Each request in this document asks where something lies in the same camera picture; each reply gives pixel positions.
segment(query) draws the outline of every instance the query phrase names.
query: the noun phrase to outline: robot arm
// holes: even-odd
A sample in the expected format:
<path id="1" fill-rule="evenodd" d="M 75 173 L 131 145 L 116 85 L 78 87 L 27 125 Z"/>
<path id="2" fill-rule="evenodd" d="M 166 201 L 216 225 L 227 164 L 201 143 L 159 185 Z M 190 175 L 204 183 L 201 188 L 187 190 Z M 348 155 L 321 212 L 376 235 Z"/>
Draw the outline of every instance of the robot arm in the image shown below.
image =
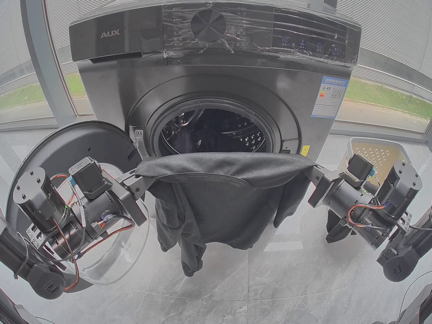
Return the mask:
<path id="1" fill-rule="evenodd" d="M 113 179 L 90 158 L 84 158 L 69 172 L 73 187 L 76 183 L 84 194 L 80 205 L 66 204 L 42 168 L 26 172 L 19 179 L 13 197 L 32 221 L 27 235 L 14 231 L 0 211 L 0 262 L 46 299 L 92 285 L 82 278 L 75 281 L 75 275 L 64 272 L 63 261 L 81 257 L 94 246 L 88 247 L 93 241 L 114 235 L 117 231 L 108 234 L 107 230 L 120 219 L 131 223 L 127 227 L 147 220 L 136 203 L 149 187 L 143 177 L 136 178 L 132 172 Z M 56 259 L 54 252 L 61 259 Z"/>
<path id="2" fill-rule="evenodd" d="M 348 172 L 315 166 L 307 174 L 316 185 L 308 202 L 313 207 L 327 205 L 341 225 L 352 228 L 374 249 L 390 236 L 377 262 L 388 280 L 400 282 L 432 248 L 431 208 L 411 225 L 413 215 L 407 208 L 422 188 L 412 165 L 396 162 L 375 196 L 364 188 L 372 170 L 373 164 L 359 154 L 350 159 Z"/>
<path id="3" fill-rule="evenodd" d="M 412 215 L 407 208 L 422 187 L 412 165 L 396 162 L 375 196 L 363 187 L 372 170 L 370 161 L 358 154 L 349 161 L 346 172 L 316 165 L 307 172 L 316 186 L 308 202 L 313 207 L 327 205 L 340 217 L 340 224 L 356 231 L 375 249 L 390 236 L 378 262 L 386 278 L 399 282 L 432 247 L 432 221 L 428 212 L 418 226 L 410 224 Z M 136 201 L 154 182 L 134 171 L 114 179 L 89 157 L 69 173 L 70 177 L 61 176 L 68 178 L 78 199 L 73 203 L 63 200 L 42 168 L 24 173 L 17 181 L 13 199 L 32 222 L 25 240 L 0 220 L 0 261 L 46 299 L 91 285 L 63 272 L 62 261 L 79 259 L 96 246 L 92 244 L 95 240 L 143 224 L 147 218 Z M 78 198 L 77 185 L 82 198 Z M 121 219 L 130 225 L 108 234 Z"/>

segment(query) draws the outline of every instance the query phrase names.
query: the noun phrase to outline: warning sticker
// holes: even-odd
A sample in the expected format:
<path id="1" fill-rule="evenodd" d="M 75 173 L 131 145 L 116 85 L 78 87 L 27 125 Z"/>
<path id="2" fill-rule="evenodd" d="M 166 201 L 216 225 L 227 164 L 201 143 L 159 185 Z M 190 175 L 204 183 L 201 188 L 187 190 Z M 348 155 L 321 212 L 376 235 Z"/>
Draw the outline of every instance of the warning sticker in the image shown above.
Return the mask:
<path id="1" fill-rule="evenodd" d="M 309 149 L 310 149 L 310 145 L 304 145 L 303 148 L 301 149 L 300 154 L 306 157 L 308 155 Z"/>
<path id="2" fill-rule="evenodd" d="M 348 87 L 348 79 L 323 77 L 311 117 L 335 117 Z"/>

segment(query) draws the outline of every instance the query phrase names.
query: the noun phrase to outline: aux logo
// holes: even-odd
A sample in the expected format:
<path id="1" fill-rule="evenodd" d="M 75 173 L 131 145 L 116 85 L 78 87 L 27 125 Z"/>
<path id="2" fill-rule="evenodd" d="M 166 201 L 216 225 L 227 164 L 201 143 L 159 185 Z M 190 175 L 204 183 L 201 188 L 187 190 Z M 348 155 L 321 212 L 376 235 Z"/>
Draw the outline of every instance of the aux logo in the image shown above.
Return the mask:
<path id="1" fill-rule="evenodd" d="M 103 32 L 102 35 L 101 35 L 101 38 L 102 37 L 111 37 L 111 36 L 114 36 L 114 35 L 120 35 L 119 31 L 120 31 L 120 29 L 113 30 L 113 31 L 108 31 L 108 32 Z"/>

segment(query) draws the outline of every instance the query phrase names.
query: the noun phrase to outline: washing machine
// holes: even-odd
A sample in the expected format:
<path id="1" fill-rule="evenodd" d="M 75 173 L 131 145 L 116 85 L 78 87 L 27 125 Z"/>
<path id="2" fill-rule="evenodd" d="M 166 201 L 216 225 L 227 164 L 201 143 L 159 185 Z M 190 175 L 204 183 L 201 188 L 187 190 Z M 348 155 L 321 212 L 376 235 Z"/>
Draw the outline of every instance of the washing machine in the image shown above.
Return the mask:
<path id="1" fill-rule="evenodd" d="M 361 27 L 316 0 L 116 0 L 69 27 L 98 120 L 142 157 L 301 153 L 316 160 Z"/>

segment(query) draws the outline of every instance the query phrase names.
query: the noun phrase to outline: grass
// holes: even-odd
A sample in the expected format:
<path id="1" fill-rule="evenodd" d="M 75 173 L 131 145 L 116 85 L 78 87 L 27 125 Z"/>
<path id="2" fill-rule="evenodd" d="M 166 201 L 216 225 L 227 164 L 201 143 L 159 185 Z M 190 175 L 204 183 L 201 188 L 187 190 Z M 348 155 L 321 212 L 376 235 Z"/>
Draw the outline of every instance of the grass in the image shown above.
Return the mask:
<path id="1" fill-rule="evenodd" d="M 83 82 L 78 73 L 70 73 L 65 76 L 69 92 L 74 99 L 85 97 Z M 7 94 L 0 96 L 0 110 L 26 103 L 36 103 L 45 100 L 39 83 L 29 84 L 16 88 Z"/>
<path id="2" fill-rule="evenodd" d="M 426 119 L 432 117 L 432 103 L 381 84 L 365 82 L 356 78 L 349 81 L 345 99 L 382 105 Z"/>
<path id="3" fill-rule="evenodd" d="M 65 78 L 69 92 L 74 99 L 85 97 L 83 82 L 78 73 L 67 74 Z M 356 78 L 349 81 L 345 99 L 382 105 L 426 119 L 432 118 L 432 103 L 381 84 L 365 82 Z M 29 84 L 0 96 L 0 110 L 42 100 L 45 100 L 45 97 L 39 83 Z"/>

